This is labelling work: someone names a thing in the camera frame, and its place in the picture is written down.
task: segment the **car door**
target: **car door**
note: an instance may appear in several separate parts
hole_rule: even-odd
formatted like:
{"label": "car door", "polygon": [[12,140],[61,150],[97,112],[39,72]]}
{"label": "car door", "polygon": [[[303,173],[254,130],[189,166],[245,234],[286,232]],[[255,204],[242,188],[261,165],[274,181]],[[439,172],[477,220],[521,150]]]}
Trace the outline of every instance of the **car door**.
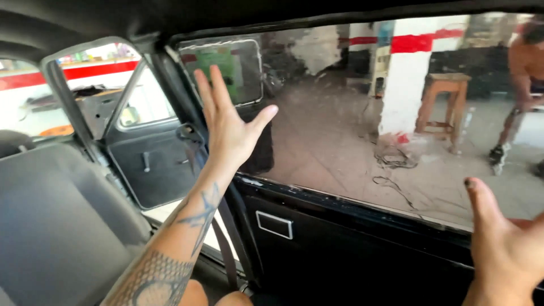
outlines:
{"label": "car door", "polygon": [[104,135],[104,147],[142,210],[185,197],[195,175],[181,123],[143,59],[132,75]]}

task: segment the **black door panel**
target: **black door panel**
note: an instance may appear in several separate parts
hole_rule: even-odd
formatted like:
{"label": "black door panel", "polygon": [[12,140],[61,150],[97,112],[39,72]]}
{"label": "black door panel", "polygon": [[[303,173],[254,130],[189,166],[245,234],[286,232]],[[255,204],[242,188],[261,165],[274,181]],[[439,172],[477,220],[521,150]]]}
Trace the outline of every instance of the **black door panel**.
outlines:
{"label": "black door panel", "polygon": [[186,149],[175,130],[125,140],[109,147],[143,209],[179,200],[193,186],[195,180]]}
{"label": "black door panel", "polygon": [[[240,178],[264,292],[297,303],[462,303],[473,278],[468,233]],[[292,221],[293,239],[259,228],[257,211]],[[537,290],[535,301],[541,298]]]}

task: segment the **concrete floor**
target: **concrete floor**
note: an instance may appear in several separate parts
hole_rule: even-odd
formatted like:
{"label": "concrete floor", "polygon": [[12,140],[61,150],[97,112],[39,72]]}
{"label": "concrete floor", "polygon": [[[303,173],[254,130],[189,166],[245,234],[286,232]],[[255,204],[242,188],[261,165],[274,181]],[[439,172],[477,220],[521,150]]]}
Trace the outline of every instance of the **concrete floor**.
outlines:
{"label": "concrete floor", "polygon": [[[529,166],[544,157],[543,150],[514,146],[501,176],[493,176],[486,161],[512,102],[468,101],[466,109],[474,107],[474,112],[459,146],[461,154],[450,154],[447,140],[426,137],[424,154],[412,169],[378,165],[375,145],[359,137],[368,120],[361,116],[367,95],[346,87],[345,79],[334,71],[286,85],[270,102],[280,111],[272,128],[275,166],[261,175],[264,178],[465,230],[472,228],[463,186],[466,176],[487,182],[507,217],[532,218],[544,210],[544,181],[529,172]],[[445,107],[444,101],[437,101],[431,119],[443,121]],[[379,179],[377,184],[376,176],[390,181]]]}

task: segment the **finger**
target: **finger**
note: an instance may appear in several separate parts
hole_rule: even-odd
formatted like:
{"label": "finger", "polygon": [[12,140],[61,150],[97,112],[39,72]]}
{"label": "finger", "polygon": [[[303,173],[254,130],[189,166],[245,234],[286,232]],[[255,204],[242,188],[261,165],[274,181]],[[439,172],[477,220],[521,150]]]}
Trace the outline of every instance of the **finger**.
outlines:
{"label": "finger", "polygon": [[531,225],[533,225],[533,221],[527,219],[507,218],[507,220],[512,222],[512,224],[520,229],[528,229],[531,227]]}
{"label": "finger", "polygon": [[248,124],[248,127],[251,129],[251,133],[256,135],[258,138],[263,132],[264,127],[277,114],[277,111],[278,107],[276,105],[269,105],[262,109],[257,117],[255,117],[255,119]]}
{"label": "finger", "polygon": [[215,116],[215,104],[213,102],[212,89],[209,87],[208,78],[200,69],[196,69],[194,72],[196,85],[199,88],[200,98],[203,103],[204,117],[206,118],[206,124],[208,127]]}
{"label": "finger", "polygon": [[217,65],[211,65],[209,67],[209,74],[212,79],[213,97],[215,98],[214,101],[217,109],[223,111],[234,108],[231,97],[228,94],[227,85],[225,85],[221,71],[219,71],[219,67],[217,67]]}
{"label": "finger", "polygon": [[474,226],[497,225],[506,220],[491,189],[480,179],[466,178],[465,187],[474,212]]}

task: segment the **white pillar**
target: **white pillar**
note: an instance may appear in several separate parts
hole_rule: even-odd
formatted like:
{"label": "white pillar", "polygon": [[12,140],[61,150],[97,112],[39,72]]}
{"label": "white pillar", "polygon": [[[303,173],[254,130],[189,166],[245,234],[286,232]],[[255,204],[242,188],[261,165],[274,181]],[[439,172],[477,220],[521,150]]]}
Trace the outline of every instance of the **white pillar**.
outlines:
{"label": "white pillar", "polygon": [[380,135],[413,133],[416,128],[437,18],[400,19],[395,23]]}

